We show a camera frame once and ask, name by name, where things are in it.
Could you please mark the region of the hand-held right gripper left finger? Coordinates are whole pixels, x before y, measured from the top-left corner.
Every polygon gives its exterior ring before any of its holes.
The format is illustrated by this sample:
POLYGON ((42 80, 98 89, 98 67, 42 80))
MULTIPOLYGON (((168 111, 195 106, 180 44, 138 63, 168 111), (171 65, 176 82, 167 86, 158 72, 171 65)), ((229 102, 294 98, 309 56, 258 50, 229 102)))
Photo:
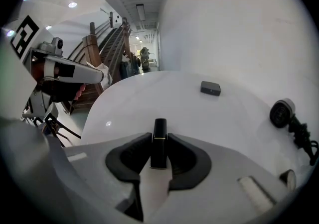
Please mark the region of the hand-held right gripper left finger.
POLYGON ((144 220, 140 172, 151 133, 64 149, 65 185, 81 224, 137 224, 144 220))

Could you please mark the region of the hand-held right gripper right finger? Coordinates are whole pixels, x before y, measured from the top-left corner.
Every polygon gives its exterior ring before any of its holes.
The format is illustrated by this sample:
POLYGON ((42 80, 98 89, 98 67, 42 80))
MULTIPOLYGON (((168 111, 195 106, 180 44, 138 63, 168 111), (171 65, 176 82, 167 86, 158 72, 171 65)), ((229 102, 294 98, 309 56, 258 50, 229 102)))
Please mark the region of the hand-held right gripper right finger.
POLYGON ((276 176, 242 153, 170 133, 168 197, 152 224, 264 223, 290 194, 276 176))

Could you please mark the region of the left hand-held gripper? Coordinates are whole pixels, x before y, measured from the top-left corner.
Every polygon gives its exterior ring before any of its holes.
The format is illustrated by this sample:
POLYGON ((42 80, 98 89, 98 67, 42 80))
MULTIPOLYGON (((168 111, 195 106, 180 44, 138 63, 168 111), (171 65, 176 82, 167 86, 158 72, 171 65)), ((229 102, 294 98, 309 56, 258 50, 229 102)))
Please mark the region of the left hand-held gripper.
POLYGON ((53 103, 72 101, 82 84, 100 83, 102 71, 63 57, 63 40, 27 15, 10 40, 10 51, 31 77, 23 118, 44 118, 53 103))

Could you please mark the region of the person's left hand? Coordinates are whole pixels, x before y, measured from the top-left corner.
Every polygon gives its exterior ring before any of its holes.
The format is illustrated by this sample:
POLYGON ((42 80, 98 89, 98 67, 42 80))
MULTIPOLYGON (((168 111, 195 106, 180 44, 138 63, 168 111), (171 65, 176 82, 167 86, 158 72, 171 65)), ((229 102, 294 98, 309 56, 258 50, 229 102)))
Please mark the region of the person's left hand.
POLYGON ((79 88, 79 90, 76 92, 76 95, 74 97, 74 100, 78 100, 79 97, 82 95, 82 93, 85 91, 85 88, 86 88, 86 85, 85 84, 82 84, 79 88))

